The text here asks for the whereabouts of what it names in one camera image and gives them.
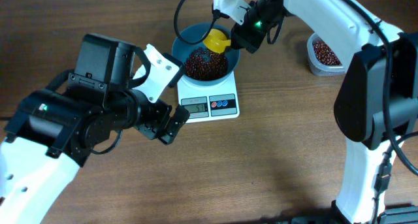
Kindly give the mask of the yellow plastic scoop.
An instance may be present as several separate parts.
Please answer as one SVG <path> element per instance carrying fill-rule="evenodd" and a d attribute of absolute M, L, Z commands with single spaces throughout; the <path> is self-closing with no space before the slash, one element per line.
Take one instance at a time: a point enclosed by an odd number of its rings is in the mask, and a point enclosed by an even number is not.
<path fill-rule="evenodd" d="M 222 54 L 231 45 L 231 39 L 218 29 L 211 29 L 203 44 L 212 52 Z"/>

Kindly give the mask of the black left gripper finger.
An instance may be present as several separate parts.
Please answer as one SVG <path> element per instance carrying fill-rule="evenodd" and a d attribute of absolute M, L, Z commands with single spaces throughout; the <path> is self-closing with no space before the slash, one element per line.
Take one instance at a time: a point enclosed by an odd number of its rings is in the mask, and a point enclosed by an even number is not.
<path fill-rule="evenodd" d="M 183 123 L 180 120 L 169 119 L 169 122 L 157 139 L 164 145 L 172 144 L 182 126 Z"/>
<path fill-rule="evenodd" d="M 181 127 L 186 123 L 189 119 L 190 113 L 189 111 L 182 105 L 178 105 L 174 112 L 173 117 L 171 118 L 171 131 L 173 133 L 178 133 Z"/>

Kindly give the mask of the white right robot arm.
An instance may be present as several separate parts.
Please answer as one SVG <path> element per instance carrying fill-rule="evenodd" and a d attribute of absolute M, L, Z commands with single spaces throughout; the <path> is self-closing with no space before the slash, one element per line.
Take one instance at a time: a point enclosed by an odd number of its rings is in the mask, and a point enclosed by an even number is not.
<path fill-rule="evenodd" d="M 385 192 L 396 160 L 417 169 L 402 151 L 417 135 L 417 35 L 405 33 L 356 0 L 241 2 L 229 16 L 233 47 L 256 52 L 272 28 L 297 16 L 334 51 L 346 75 L 334 117 L 346 137 L 341 190 L 333 202 L 340 223 L 416 223 L 417 207 L 388 209 Z"/>

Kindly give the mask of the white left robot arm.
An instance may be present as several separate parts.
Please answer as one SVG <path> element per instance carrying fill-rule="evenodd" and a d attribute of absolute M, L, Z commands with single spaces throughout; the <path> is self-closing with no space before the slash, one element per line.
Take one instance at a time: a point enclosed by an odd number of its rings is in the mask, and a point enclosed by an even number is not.
<path fill-rule="evenodd" d="M 40 223 L 97 145 L 134 128 L 171 144 L 189 118 L 160 96 L 184 64 L 152 45 L 90 33 L 76 67 L 19 104 L 1 143 L 1 222 Z"/>

